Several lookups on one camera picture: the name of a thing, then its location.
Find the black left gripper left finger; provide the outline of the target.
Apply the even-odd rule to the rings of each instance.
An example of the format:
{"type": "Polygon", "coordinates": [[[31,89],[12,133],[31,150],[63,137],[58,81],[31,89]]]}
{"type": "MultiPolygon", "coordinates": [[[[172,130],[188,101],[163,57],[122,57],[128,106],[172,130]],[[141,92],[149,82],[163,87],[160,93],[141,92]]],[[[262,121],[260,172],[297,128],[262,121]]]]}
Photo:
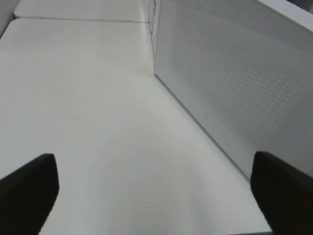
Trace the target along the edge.
{"type": "Polygon", "coordinates": [[[42,154],[0,180],[0,233],[38,235],[59,193],[54,154],[42,154]]]}

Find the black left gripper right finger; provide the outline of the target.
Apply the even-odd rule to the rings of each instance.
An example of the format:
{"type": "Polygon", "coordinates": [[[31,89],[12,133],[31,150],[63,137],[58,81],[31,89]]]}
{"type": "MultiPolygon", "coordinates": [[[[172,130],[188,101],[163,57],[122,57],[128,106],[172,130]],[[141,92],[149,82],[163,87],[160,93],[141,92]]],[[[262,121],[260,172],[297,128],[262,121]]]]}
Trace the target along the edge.
{"type": "Polygon", "coordinates": [[[278,157],[254,155],[250,188],[275,235],[313,233],[313,179],[278,157]]]}

